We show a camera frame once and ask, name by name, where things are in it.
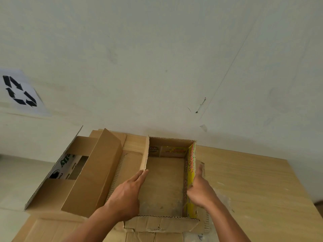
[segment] paper sign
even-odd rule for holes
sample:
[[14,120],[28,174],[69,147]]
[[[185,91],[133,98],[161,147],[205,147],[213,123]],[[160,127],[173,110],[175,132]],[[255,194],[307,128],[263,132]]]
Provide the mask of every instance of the paper sign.
[[30,114],[50,115],[21,70],[0,68],[0,87],[10,98],[13,108]]

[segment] forearm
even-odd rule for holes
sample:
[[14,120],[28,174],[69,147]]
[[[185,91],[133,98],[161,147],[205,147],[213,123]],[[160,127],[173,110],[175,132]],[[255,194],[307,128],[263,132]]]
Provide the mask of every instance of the forearm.
[[117,222],[117,217],[111,209],[100,207],[64,242],[102,242]]
[[250,242],[220,200],[212,202],[207,211],[212,218],[220,242]]

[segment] black arrow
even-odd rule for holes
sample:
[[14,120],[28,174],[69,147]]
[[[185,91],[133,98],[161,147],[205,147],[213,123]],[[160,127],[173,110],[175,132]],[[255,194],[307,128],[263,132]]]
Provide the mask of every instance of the black arrow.
[[11,88],[8,87],[6,88],[6,90],[8,91],[10,97],[15,98],[14,97],[15,93],[11,90]]
[[31,100],[31,101],[33,101],[35,104],[36,104],[36,106],[37,106],[37,103],[36,103],[36,100],[29,94],[29,93],[27,93],[27,92],[24,92],[24,94],[27,96],[27,97],[29,97],[29,99]]
[[21,105],[26,105],[26,103],[22,99],[14,98],[14,100]]
[[27,100],[26,99],[26,103],[29,105],[29,106],[37,106],[37,104],[36,103],[34,103],[33,101],[29,101],[29,100]]
[[22,90],[21,84],[19,84],[18,82],[16,82],[16,80],[14,78],[10,77],[10,81],[16,86],[16,88]]
[[5,84],[11,88],[11,83],[10,83],[10,79],[7,75],[3,75],[3,80],[5,81]]

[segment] recycling symbol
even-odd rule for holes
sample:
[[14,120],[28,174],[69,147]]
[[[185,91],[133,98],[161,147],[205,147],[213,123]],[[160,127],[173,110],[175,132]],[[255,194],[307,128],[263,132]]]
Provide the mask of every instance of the recycling symbol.
[[[6,90],[8,91],[9,93],[9,96],[14,100],[16,101],[17,103],[21,104],[21,105],[29,105],[31,107],[37,107],[37,102],[36,100],[26,91],[23,90],[22,86],[20,83],[18,83],[14,78],[12,78],[11,76],[7,76],[7,75],[4,75],[2,76],[3,77],[3,80],[5,81],[5,84],[8,86],[8,88],[6,88]],[[11,86],[11,83],[13,85],[16,86],[17,89],[21,90],[21,91],[24,91],[24,95],[28,98],[26,99],[26,101],[24,101],[23,99],[19,99],[19,98],[16,98],[15,95],[16,93],[14,93],[13,91],[13,88]]]

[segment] person's left hand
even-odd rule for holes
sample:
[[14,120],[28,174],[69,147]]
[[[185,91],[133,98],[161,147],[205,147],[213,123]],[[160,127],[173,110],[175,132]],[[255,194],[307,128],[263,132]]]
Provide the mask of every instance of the person's left hand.
[[148,170],[138,171],[131,179],[121,183],[105,203],[116,216],[118,222],[127,221],[139,214],[138,194]]

